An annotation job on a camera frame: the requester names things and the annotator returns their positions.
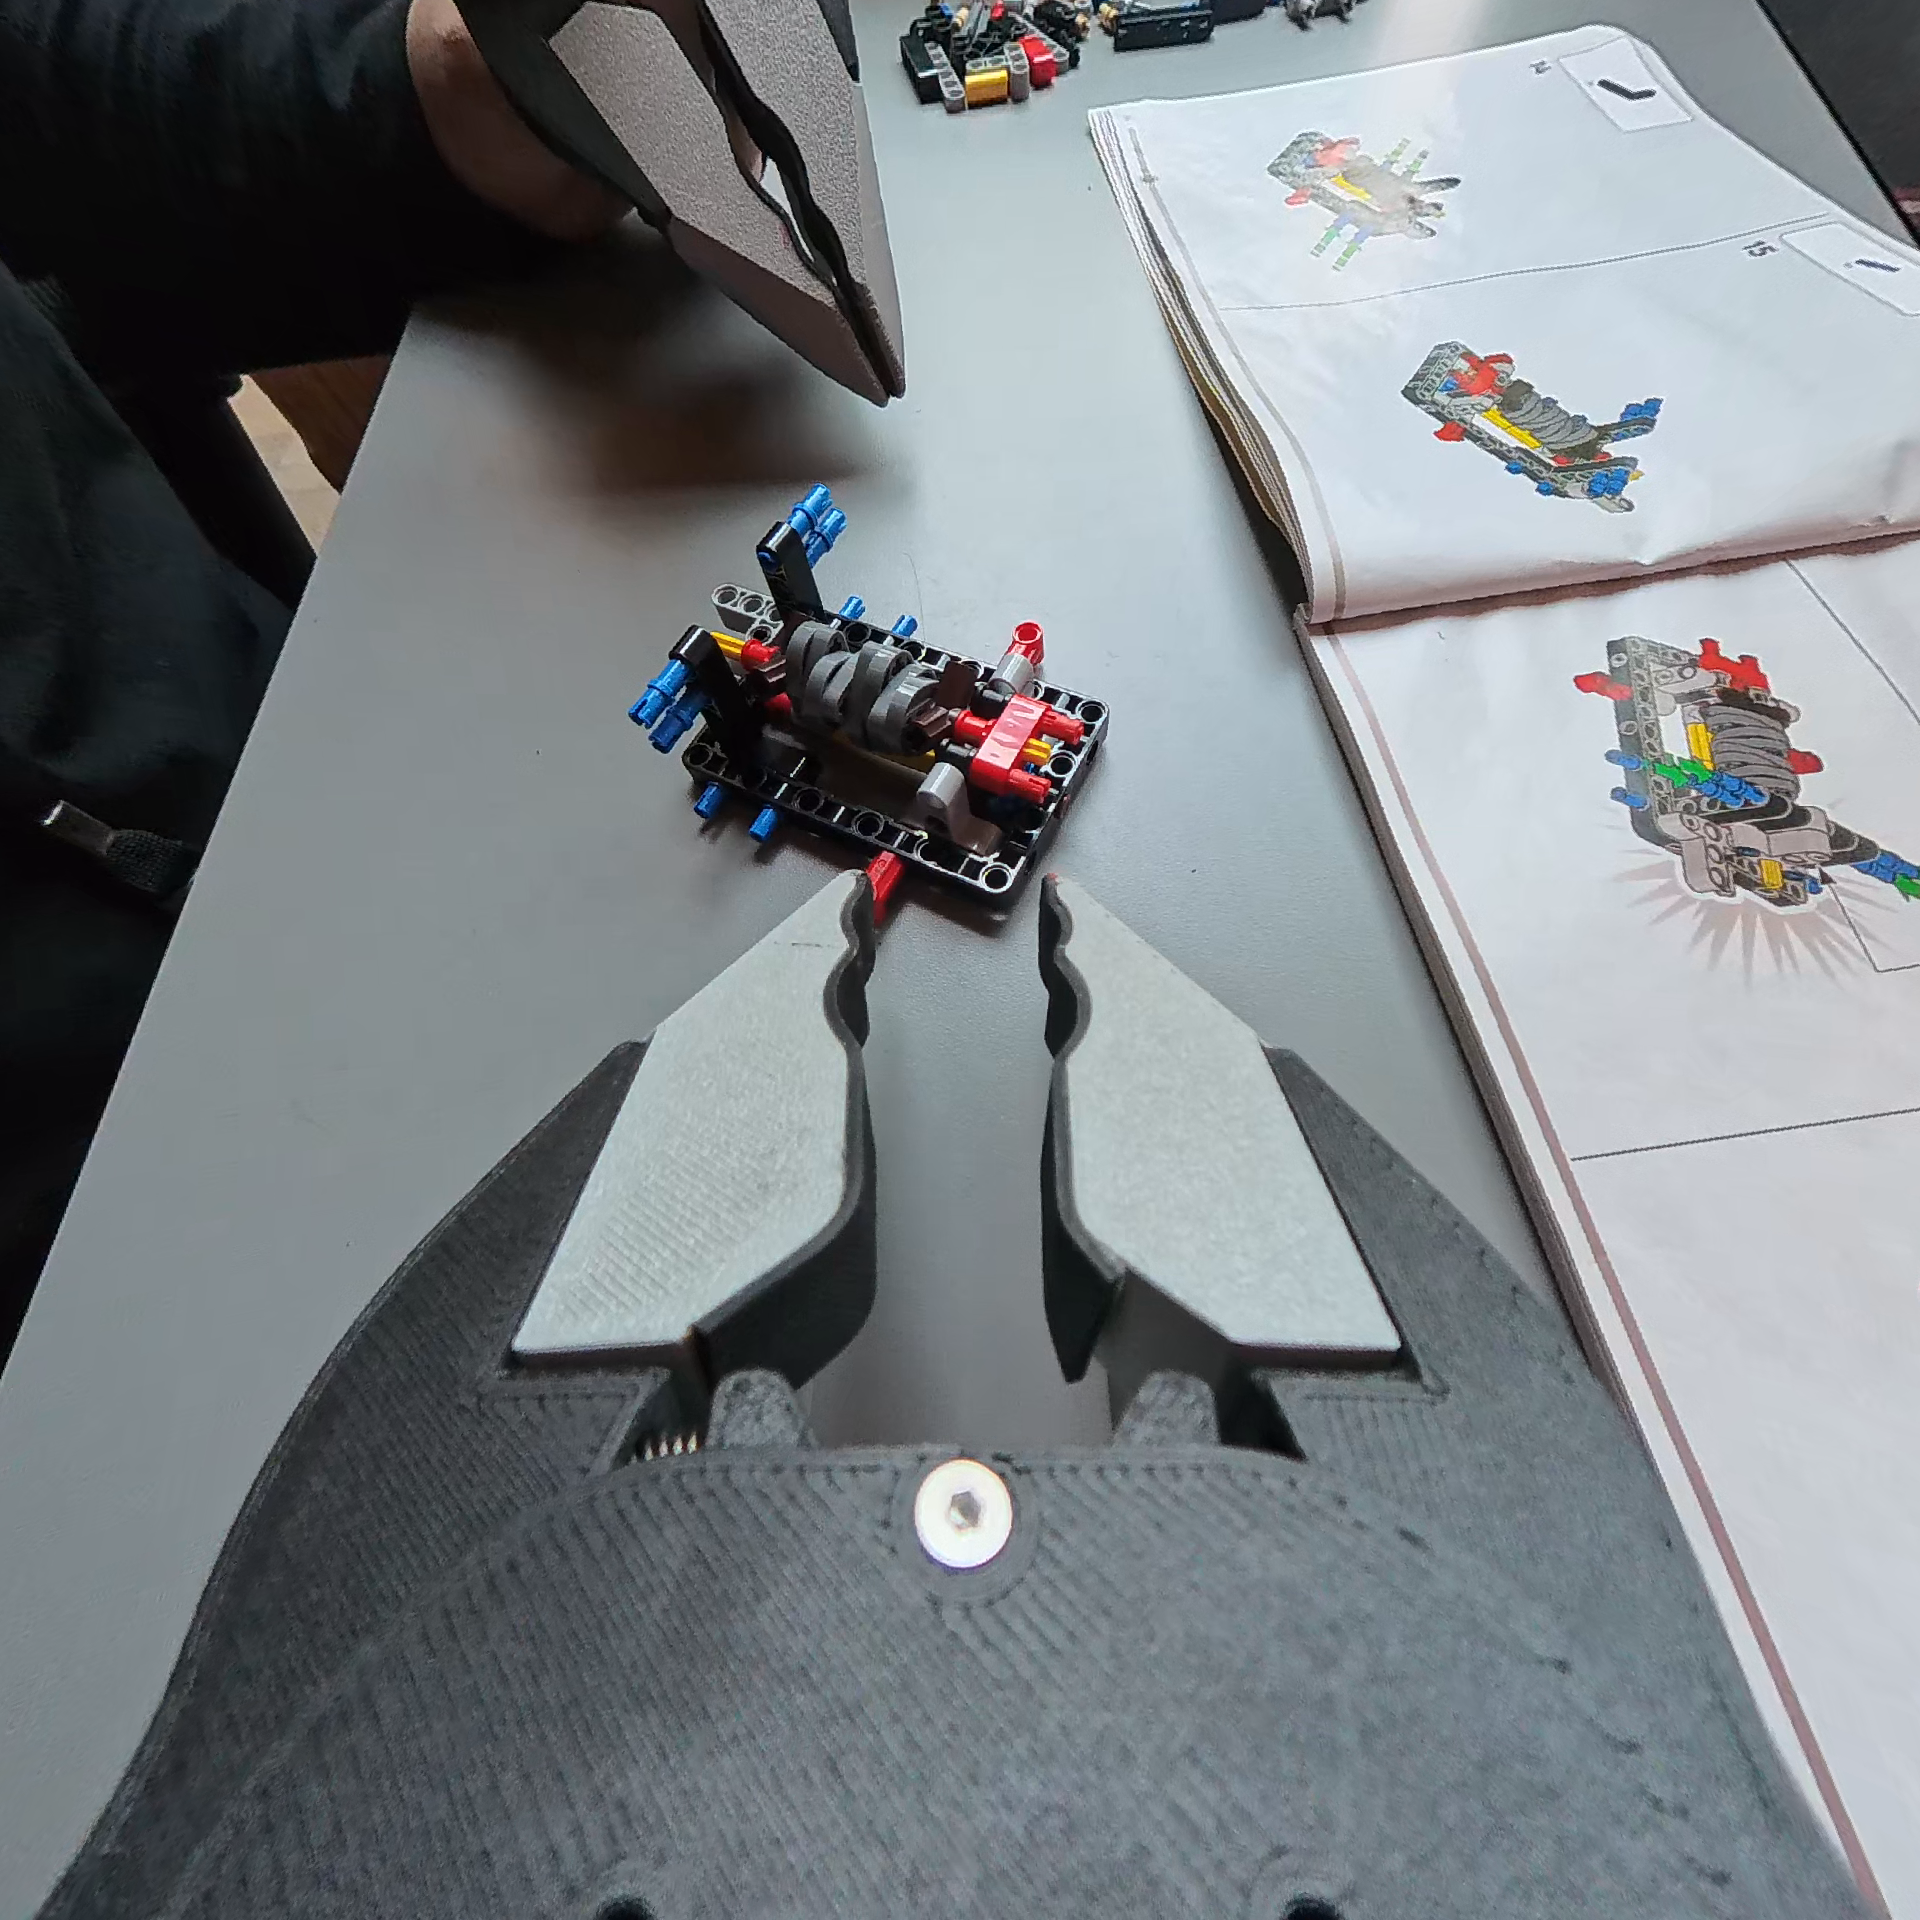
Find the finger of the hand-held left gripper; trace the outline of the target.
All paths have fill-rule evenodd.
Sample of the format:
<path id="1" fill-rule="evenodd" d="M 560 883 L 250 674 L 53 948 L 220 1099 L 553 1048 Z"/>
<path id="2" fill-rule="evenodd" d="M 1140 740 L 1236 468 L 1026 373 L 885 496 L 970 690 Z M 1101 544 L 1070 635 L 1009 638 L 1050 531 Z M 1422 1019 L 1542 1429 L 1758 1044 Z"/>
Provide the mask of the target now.
<path id="1" fill-rule="evenodd" d="M 774 166 L 724 94 L 704 4 L 623 6 L 660 14 L 676 36 L 676 101 L 657 110 L 662 153 L 646 166 L 669 211 L 660 236 L 812 365 L 885 404 L 842 385 L 869 369 L 829 281 L 808 262 Z"/>
<path id="2" fill-rule="evenodd" d="M 829 281 L 869 369 L 842 374 L 842 385 L 900 397 L 895 265 L 848 6 L 704 2 L 704 26 L 724 94 L 774 166 L 806 258 Z"/>

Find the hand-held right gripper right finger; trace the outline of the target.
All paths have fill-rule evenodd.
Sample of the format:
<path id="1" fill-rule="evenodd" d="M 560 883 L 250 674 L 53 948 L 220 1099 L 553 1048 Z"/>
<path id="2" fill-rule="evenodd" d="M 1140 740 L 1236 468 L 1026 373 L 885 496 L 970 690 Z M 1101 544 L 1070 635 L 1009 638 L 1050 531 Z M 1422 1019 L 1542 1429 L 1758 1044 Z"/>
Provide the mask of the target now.
<path id="1" fill-rule="evenodd" d="M 1401 1333 L 1255 1028 L 1057 876 L 1040 971 L 1042 1290 L 1062 1376 L 1394 1364 Z"/>

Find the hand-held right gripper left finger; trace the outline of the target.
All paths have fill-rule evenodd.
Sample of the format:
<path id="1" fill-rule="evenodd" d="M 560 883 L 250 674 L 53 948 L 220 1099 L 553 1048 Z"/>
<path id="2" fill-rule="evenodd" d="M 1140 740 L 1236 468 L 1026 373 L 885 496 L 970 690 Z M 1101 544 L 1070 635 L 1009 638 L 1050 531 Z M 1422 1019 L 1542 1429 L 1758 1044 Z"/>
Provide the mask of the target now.
<path id="1" fill-rule="evenodd" d="M 829 880 L 660 1021 L 511 1356 L 801 1385 L 873 1307 L 873 886 Z"/>

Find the pile of lego pieces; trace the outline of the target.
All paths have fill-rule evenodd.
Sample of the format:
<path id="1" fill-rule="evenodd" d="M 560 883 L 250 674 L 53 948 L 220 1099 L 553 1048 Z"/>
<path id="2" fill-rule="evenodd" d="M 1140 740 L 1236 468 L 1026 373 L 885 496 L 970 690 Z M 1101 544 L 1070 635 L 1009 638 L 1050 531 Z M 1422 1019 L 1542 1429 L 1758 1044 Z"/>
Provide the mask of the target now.
<path id="1" fill-rule="evenodd" d="M 1266 14 L 1306 30 L 1353 11 L 1354 2 L 926 2 L 897 52 L 916 99 L 960 114 L 1049 89 L 1080 64 L 1095 33 L 1122 56 L 1201 44 Z"/>

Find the lego engine frame assembly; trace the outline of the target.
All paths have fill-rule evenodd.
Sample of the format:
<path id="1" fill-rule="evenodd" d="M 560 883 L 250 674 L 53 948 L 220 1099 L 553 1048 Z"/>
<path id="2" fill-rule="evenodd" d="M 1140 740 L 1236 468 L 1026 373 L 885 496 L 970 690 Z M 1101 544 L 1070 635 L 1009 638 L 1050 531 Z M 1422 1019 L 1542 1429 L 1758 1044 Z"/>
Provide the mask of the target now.
<path id="1" fill-rule="evenodd" d="M 1111 709 L 1049 680 L 1045 635 L 1015 627 L 980 662 L 823 597 L 813 568 L 846 532 L 812 486 L 759 537 L 759 590 L 722 586 L 631 709 L 681 764 L 706 820 L 732 801 L 750 836 L 801 826 L 853 845 L 887 904 L 908 872 L 1013 898 L 1108 733 Z"/>

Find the person's left forearm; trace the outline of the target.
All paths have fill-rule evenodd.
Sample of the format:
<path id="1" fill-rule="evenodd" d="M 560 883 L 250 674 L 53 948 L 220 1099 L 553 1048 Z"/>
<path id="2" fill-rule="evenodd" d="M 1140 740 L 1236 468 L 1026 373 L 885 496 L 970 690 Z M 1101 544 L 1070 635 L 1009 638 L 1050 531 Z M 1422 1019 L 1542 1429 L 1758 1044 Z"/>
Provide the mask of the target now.
<path id="1" fill-rule="evenodd" d="M 537 241 L 436 153 L 404 4 L 5 2 L 5 294 L 112 390 L 391 353 Z"/>

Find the person's left hand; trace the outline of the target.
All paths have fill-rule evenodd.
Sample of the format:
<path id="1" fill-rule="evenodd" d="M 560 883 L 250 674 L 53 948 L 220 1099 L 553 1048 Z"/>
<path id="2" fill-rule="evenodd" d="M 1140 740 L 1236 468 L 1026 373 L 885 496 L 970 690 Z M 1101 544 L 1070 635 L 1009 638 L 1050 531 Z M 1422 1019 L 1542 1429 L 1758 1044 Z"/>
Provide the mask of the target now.
<path id="1" fill-rule="evenodd" d="M 452 176 L 519 226 L 560 243 L 614 229 L 625 202 L 554 156 L 514 110 L 452 2 L 412 2 L 404 56 Z"/>

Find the open instruction booklet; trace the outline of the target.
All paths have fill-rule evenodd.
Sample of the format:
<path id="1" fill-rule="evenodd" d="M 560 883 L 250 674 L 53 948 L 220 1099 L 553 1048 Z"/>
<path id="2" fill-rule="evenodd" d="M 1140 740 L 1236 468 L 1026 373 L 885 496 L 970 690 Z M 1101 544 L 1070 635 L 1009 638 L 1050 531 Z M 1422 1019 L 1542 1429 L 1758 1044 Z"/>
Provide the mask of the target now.
<path id="1" fill-rule="evenodd" d="M 1914 251 L 1612 24 L 1093 132 L 1568 1305 L 1914 1916 Z"/>

